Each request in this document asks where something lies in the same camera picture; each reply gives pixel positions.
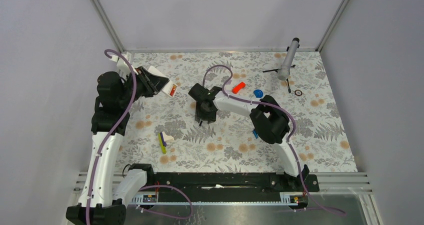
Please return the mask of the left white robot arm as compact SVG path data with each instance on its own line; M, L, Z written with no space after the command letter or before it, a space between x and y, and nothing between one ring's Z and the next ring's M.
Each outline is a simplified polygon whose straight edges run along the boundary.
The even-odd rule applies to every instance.
M134 163L124 180L113 188L115 163L132 103L160 92L172 98L178 87L153 66L148 69L141 66L133 71L127 78L108 71L97 79L87 178L77 204L69 206L65 214L75 225L122 225L127 206L136 193L140 189L148 191L155 185L152 166Z

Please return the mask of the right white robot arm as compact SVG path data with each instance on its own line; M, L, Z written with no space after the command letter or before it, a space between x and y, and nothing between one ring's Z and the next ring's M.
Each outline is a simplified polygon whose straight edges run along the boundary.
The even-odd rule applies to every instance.
M251 120L257 136L273 145L287 174L287 186L293 191L301 190L306 184L309 168L300 161L300 156L290 138L296 130L294 118L275 99L266 95L259 100L227 94L222 88L211 89L196 83L188 92L196 102L195 121L214 123L218 111L235 113Z

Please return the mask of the white remote control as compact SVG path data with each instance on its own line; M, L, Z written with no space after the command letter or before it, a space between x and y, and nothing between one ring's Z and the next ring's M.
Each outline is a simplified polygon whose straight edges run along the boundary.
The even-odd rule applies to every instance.
M171 92L171 89L172 89L172 87L173 86L176 86L176 90L175 90L175 93L174 93L174 95L173 96L170 96L170 92ZM174 96L175 96L175 94L176 94L176 91L177 91L177 89L178 89L178 86L177 86L177 84L176 83L174 83L172 80L169 80L165 85L164 85L164 87L161 89L161 93L163 93L163 94L165 94L165 95L167 95L168 97L170 97L170 98L173 98Z

